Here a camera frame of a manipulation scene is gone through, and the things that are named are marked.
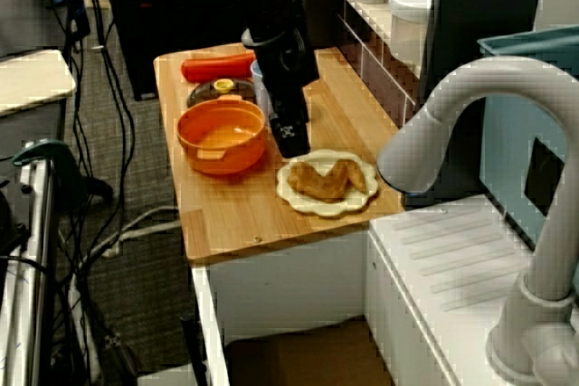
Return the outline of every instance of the black box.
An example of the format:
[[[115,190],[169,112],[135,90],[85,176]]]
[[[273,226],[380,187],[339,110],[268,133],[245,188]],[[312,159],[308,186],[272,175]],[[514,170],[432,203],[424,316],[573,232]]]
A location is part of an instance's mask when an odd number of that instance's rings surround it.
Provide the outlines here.
[[[135,99],[157,95],[153,60],[166,53],[239,42],[237,0],[109,0]]]

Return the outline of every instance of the white drawer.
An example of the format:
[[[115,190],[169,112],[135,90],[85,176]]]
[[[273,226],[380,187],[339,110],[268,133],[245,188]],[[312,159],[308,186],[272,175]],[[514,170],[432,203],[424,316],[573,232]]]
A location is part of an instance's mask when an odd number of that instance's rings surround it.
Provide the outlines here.
[[[451,386],[446,372],[424,339],[402,282],[369,234],[366,288],[375,300],[366,303],[366,318],[396,386]]]
[[[341,323],[365,311],[367,231],[192,268],[212,386],[232,341]]]

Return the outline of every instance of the carrot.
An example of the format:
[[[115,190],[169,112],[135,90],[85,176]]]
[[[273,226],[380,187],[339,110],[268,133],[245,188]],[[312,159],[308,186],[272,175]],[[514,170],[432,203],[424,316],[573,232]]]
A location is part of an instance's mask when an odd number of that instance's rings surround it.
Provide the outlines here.
[[[251,77],[253,61],[253,52],[211,59],[189,59],[181,64],[181,74],[191,83],[221,78],[244,79]]]

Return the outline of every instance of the fried chicken wing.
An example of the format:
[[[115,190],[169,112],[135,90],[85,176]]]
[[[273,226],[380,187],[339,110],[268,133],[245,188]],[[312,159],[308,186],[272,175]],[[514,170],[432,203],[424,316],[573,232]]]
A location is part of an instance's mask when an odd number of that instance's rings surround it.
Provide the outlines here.
[[[288,184],[293,190],[325,202],[340,201],[346,194],[348,182],[366,193],[364,174],[352,160],[338,160],[325,176],[310,164],[297,162],[288,176]]]

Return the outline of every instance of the dish rack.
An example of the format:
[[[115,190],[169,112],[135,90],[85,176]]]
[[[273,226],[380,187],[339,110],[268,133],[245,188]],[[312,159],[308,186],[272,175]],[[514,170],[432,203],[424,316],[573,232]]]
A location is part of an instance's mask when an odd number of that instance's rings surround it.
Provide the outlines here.
[[[532,253],[491,202],[480,195],[375,220],[370,239],[368,322],[397,386],[510,385],[485,345]],[[575,329],[577,320],[575,309]]]

